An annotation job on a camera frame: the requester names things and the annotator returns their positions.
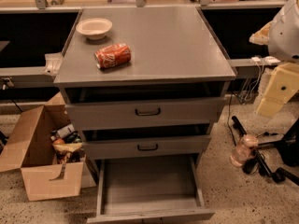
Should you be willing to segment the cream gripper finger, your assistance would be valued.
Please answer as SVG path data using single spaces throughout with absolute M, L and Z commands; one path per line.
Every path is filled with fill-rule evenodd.
M 299 91 L 299 65 L 283 63 L 262 74 L 256 97 L 256 114 L 273 118 Z
M 259 31 L 252 34 L 249 38 L 249 42 L 256 45 L 267 45 L 269 38 L 269 30 L 272 22 L 268 22 Z

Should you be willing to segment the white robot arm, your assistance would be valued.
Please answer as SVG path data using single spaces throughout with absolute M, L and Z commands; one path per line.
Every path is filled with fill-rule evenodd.
M 284 7 L 249 41 L 266 45 L 279 65 L 266 69 L 255 99 L 255 114 L 273 118 L 299 91 L 299 0 L 288 0 Z

